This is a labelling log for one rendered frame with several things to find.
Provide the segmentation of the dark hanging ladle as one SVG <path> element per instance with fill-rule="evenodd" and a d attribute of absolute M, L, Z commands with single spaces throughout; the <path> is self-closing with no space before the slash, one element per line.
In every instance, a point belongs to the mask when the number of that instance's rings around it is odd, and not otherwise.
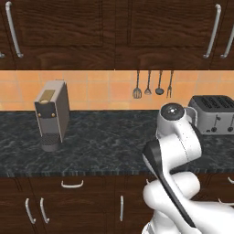
<path fill-rule="evenodd" d="M 159 71 L 159 79 L 162 78 L 162 74 L 163 74 L 163 72 L 160 70 L 160 71 Z M 159 81 L 158 81 L 158 86 L 157 86 L 157 88 L 155 89 L 155 93 L 156 93 L 157 95 L 163 95 L 163 94 L 164 94 L 164 90 L 160 87 L 160 85 L 161 85 L 161 81 L 159 80 Z"/>

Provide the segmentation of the dark wood drawer front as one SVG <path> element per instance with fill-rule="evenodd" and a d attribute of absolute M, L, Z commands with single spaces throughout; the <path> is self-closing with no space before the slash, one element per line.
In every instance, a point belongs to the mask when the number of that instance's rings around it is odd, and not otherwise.
<path fill-rule="evenodd" d="M 220 198 L 223 202 L 234 202 L 234 173 L 197 174 L 200 182 L 200 191 L 193 197 L 195 201 L 216 201 Z"/>
<path fill-rule="evenodd" d="M 0 196 L 14 195 L 22 191 L 22 187 L 17 178 L 0 177 Z"/>
<path fill-rule="evenodd" d="M 65 185 L 76 185 L 84 181 L 80 188 L 67 189 L 61 187 L 61 181 Z M 33 192 L 35 195 L 57 194 L 57 193 L 101 193 L 113 194 L 114 192 L 114 176 L 48 176 L 48 177 L 22 177 L 19 183 L 24 192 Z"/>

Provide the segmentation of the dark wood lower cupboard door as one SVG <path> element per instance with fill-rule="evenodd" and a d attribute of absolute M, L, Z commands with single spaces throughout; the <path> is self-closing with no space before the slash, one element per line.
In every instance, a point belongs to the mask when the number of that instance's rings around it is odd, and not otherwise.
<path fill-rule="evenodd" d="M 143 199 L 146 184 L 155 180 L 153 175 L 117 175 L 115 184 L 114 234 L 141 234 L 154 211 Z M 120 196 L 124 197 L 123 221 L 120 221 Z"/>
<path fill-rule="evenodd" d="M 38 234 L 25 206 L 24 196 L 0 196 L 0 234 Z"/>
<path fill-rule="evenodd" d="M 40 211 L 41 197 L 48 224 Z M 47 234 L 114 234 L 114 214 L 94 197 L 45 194 L 37 199 Z"/>

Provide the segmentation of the grey coffee machine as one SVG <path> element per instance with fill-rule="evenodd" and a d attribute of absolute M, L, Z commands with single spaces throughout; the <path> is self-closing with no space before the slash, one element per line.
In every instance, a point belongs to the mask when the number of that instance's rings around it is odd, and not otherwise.
<path fill-rule="evenodd" d="M 69 95 L 65 80 L 50 80 L 34 100 L 41 147 L 58 150 L 69 124 Z"/>

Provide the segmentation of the dark hanging meat fork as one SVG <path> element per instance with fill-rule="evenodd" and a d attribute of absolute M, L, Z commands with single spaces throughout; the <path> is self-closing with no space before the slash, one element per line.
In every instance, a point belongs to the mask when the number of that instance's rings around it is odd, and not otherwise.
<path fill-rule="evenodd" d="M 166 92 L 166 98 L 171 98 L 172 96 L 172 81 L 173 81 L 173 76 L 174 76 L 174 71 L 170 71 L 170 80 L 169 80 L 169 85 L 167 87 L 167 92 Z"/>

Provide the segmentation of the dark wood upper cupboard door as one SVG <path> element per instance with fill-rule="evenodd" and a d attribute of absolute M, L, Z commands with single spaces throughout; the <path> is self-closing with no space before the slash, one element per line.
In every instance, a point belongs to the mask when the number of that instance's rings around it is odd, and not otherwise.
<path fill-rule="evenodd" d="M 228 0 L 116 0 L 115 68 L 208 69 Z M 203 58 L 222 7 L 209 58 Z"/>
<path fill-rule="evenodd" d="M 0 51 L 5 54 L 0 58 L 0 70 L 15 70 L 16 63 L 8 36 L 5 0 L 0 0 Z"/>
<path fill-rule="evenodd" d="M 5 0 L 18 45 L 18 70 L 113 70 L 115 0 Z"/>
<path fill-rule="evenodd" d="M 209 68 L 234 70 L 234 0 L 228 0 Z"/>

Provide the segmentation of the dark slotted spatula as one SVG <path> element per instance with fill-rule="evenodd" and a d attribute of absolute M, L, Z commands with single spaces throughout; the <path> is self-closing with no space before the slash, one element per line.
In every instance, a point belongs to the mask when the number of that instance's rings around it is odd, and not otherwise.
<path fill-rule="evenodd" d="M 137 71 L 136 87 L 133 89 L 133 97 L 135 99 L 141 99 L 142 98 L 142 91 L 139 88 L 139 79 L 140 79 L 140 71 Z"/>

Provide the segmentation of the silver four-slot toaster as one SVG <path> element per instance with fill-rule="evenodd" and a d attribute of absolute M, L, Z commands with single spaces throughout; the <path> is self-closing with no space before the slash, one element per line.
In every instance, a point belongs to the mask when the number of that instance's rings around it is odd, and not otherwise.
<path fill-rule="evenodd" d="M 189 107 L 197 111 L 197 128 L 202 134 L 234 134 L 234 100 L 226 95 L 194 95 Z"/>

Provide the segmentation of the dark wood cupboard door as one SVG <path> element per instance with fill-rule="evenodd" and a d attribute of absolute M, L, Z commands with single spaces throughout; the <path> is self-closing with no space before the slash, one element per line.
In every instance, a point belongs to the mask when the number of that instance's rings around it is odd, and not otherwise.
<path fill-rule="evenodd" d="M 115 68 L 208 69 L 228 0 L 116 0 Z M 203 58 L 222 7 L 209 58 Z"/>
<path fill-rule="evenodd" d="M 25 206 L 24 196 L 0 196 L 0 234 L 38 234 Z"/>
<path fill-rule="evenodd" d="M 228 0 L 209 68 L 234 70 L 234 0 Z"/>
<path fill-rule="evenodd" d="M 18 70 L 113 70 L 115 0 L 5 0 L 18 45 Z"/>
<path fill-rule="evenodd" d="M 0 0 L 0 51 L 5 54 L 0 58 L 0 70 L 15 70 L 16 63 L 8 36 L 5 0 Z"/>
<path fill-rule="evenodd" d="M 154 211 L 143 199 L 146 184 L 155 180 L 153 175 L 117 175 L 115 184 L 114 234 L 141 234 Z M 120 221 L 120 196 L 124 197 L 123 221 Z"/>
<path fill-rule="evenodd" d="M 48 224 L 40 211 L 41 197 Z M 114 234 L 114 214 L 94 197 L 45 194 L 37 199 L 47 234 Z"/>

